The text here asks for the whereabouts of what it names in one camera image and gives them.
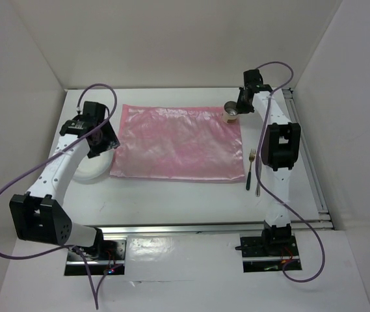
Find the pink rose satin cloth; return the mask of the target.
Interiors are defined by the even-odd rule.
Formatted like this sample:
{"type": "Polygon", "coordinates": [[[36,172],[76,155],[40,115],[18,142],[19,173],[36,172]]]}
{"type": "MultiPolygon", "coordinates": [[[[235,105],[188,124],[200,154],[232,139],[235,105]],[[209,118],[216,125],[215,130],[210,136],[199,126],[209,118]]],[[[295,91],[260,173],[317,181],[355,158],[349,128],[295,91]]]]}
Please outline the pink rose satin cloth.
{"type": "Polygon", "coordinates": [[[225,123],[220,107],[124,105],[119,135],[113,177],[206,183],[245,177],[241,127],[225,123]]]}

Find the small metal cup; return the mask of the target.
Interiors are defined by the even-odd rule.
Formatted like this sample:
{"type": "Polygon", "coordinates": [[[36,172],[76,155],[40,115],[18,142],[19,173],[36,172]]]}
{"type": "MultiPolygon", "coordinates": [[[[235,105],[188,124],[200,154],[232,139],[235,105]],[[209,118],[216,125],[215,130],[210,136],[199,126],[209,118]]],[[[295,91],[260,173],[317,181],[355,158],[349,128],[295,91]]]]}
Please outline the small metal cup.
{"type": "Polygon", "coordinates": [[[228,101],[223,106],[221,114],[222,121],[225,124],[235,124],[238,119],[238,112],[236,109],[237,103],[234,101],[228,101]]]}

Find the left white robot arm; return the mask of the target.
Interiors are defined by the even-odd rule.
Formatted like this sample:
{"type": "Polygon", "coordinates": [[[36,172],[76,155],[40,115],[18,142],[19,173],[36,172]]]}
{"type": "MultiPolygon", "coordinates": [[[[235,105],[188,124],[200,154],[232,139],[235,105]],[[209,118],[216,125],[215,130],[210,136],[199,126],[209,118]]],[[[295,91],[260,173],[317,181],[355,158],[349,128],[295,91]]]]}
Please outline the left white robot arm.
{"type": "Polygon", "coordinates": [[[77,224],[65,212],[64,197],[81,162],[92,163],[92,177],[111,164],[112,152],[120,143],[104,104],[86,101],[83,111],[68,120],[59,132],[54,159],[43,169],[25,194],[15,194],[9,207],[19,239],[56,246],[77,246],[90,259],[105,251],[102,230],[77,224]]]}

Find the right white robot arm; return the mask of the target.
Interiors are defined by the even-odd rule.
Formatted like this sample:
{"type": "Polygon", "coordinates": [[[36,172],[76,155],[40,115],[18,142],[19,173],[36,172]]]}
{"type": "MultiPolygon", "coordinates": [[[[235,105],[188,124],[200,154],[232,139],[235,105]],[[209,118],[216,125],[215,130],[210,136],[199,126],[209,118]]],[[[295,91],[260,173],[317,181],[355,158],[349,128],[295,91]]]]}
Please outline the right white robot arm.
{"type": "Polygon", "coordinates": [[[263,82],[258,69],[243,73],[244,85],[239,89],[237,112],[248,114],[258,112],[265,122],[261,147],[256,159],[258,173],[264,174],[266,189],[279,197],[273,198],[268,208],[260,241],[255,245],[242,243],[245,255],[285,256],[289,255],[291,220],[284,206],[289,201],[289,180],[298,160],[301,127],[292,122],[281,110],[272,88],[263,82]]]}

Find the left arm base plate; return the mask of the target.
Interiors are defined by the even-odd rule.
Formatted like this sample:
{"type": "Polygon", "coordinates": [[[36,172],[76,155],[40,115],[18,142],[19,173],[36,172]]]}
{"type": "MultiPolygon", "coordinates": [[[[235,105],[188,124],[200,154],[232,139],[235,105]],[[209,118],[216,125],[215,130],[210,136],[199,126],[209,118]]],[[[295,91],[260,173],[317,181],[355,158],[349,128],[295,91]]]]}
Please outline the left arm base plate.
{"type": "Polygon", "coordinates": [[[84,259],[92,276],[125,274],[127,239],[116,237],[104,240],[99,250],[79,247],[79,252],[71,248],[67,253],[64,269],[65,276],[86,276],[84,259]]]}

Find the white round plate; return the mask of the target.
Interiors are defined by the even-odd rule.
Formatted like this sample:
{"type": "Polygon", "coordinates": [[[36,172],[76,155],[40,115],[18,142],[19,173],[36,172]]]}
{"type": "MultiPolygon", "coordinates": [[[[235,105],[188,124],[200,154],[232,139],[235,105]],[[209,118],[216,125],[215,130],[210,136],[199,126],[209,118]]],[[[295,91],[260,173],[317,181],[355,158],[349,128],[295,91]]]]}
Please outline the white round plate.
{"type": "Polygon", "coordinates": [[[114,151],[110,150],[91,159],[85,157],[78,165],[72,179],[76,182],[85,182],[101,176],[111,167],[113,156],[114,151]]]}

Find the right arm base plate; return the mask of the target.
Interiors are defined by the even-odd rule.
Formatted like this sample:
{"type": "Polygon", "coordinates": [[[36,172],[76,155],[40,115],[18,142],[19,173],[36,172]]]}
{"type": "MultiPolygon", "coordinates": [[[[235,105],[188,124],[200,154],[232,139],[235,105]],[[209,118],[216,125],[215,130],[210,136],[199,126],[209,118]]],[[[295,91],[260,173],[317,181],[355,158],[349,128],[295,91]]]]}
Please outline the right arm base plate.
{"type": "Polygon", "coordinates": [[[261,236],[240,237],[235,250],[241,253],[243,272],[277,272],[302,270],[294,235],[287,242],[266,245],[261,236]]]}

